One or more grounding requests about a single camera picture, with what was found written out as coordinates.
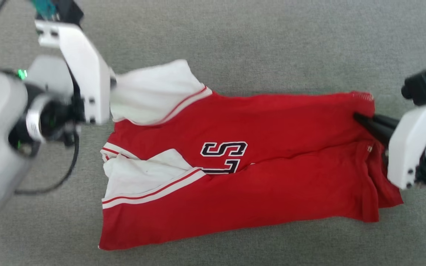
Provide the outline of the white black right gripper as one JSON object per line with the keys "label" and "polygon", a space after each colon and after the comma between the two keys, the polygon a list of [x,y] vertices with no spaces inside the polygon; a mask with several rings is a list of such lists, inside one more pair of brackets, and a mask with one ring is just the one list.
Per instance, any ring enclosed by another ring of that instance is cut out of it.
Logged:
{"label": "white black right gripper", "polygon": [[361,113],[354,113],[354,119],[385,148],[389,148],[389,181],[400,189],[412,187],[416,183],[420,158],[426,158],[426,105],[408,111],[401,120]]}

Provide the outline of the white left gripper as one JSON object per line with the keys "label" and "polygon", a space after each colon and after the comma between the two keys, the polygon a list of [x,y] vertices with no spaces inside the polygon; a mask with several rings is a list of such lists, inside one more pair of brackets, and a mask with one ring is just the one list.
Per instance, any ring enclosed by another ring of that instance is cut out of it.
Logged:
{"label": "white left gripper", "polygon": [[42,47],[57,48],[85,100],[85,121],[101,125],[110,118],[110,95],[117,87],[113,69],[108,66],[93,42],[80,26],[46,20],[36,20],[42,32],[38,41]]}

